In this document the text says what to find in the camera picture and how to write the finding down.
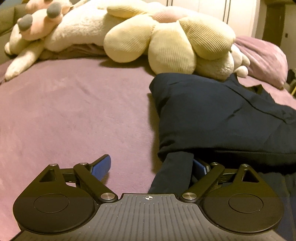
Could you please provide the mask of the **dark navy garment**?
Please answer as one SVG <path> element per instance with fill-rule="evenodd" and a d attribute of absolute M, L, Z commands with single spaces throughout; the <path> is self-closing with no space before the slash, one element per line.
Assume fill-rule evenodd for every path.
<path fill-rule="evenodd" d="M 218 82 L 163 73 L 149 89 L 159 115 L 162 162 L 149 192 L 181 195 L 194 161 L 248 164 L 284 204 L 277 233 L 295 240 L 295 110 L 277 104 L 260 85 L 244 87 L 235 74 Z"/>

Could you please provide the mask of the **pink fleece bed blanket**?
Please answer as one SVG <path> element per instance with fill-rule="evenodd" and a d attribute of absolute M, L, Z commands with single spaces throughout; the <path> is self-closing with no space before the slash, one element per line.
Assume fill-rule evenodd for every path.
<path fill-rule="evenodd" d="M 13 203 L 46 166 L 111 156 L 104 184 L 145 193 L 161 166 L 159 118 L 147 60 L 39 62 L 1 83 L 1 240 L 19 233 Z"/>

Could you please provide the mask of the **pink pillow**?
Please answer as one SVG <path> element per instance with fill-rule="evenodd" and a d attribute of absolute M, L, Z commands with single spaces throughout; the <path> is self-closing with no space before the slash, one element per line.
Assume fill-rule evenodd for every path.
<path fill-rule="evenodd" d="M 234 43 L 248 57 L 248 75 L 282 90 L 287 80 L 288 62 L 277 45 L 248 36 L 238 36 Z"/>

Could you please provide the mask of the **yellow flower plush cushion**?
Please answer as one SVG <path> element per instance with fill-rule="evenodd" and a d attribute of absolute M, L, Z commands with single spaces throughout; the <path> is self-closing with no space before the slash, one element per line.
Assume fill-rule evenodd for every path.
<path fill-rule="evenodd" d="M 215 60 L 227 61 L 225 66 L 210 69 L 210 74 L 230 75 L 234 69 L 230 51 L 236 35 L 222 20 L 159 2 L 116 1 L 106 10 L 123 19 L 103 42 L 104 51 L 115 62 L 128 63 L 147 54 L 156 74 L 192 74 L 203 60 L 209 65 Z"/>

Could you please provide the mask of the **white plush bunny toy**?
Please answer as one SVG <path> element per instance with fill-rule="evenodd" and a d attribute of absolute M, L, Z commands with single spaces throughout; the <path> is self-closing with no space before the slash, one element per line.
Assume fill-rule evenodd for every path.
<path fill-rule="evenodd" d="M 14 56 L 14 60 L 6 70 L 5 80 L 20 75 L 39 59 L 107 56 L 103 47 L 104 38 L 115 25 L 123 22 L 122 18 L 107 13 L 107 6 L 115 2 L 79 1 L 72 5 L 70 11 L 63 16 L 62 22 L 49 35 L 34 41 L 23 39 L 18 25 L 15 24 L 10 39 L 4 47 L 8 55 Z M 232 73 L 246 77 L 250 65 L 248 57 L 235 44 L 232 45 L 230 54 L 234 61 Z M 227 61 L 215 60 L 213 65 L 207 64 L 205 60 L 198 61 L 197 69 L 193 73 L 224 81 L 232 73 L 230 75 L 209 73 L 210 69 L 215 70 L 223 65 L 227 65 Z"/>

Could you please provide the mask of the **pink plush toy grey horns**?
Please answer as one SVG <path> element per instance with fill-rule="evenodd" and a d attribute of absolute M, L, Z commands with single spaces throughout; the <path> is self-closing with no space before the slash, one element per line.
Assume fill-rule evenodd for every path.
<path fill-rule="evenodd" d="M 26 15 L 16 22 L 22 38 L 34 41 L 46 37 L 62 22 L 71 7 L 70 1 L 28 1 Z"/>

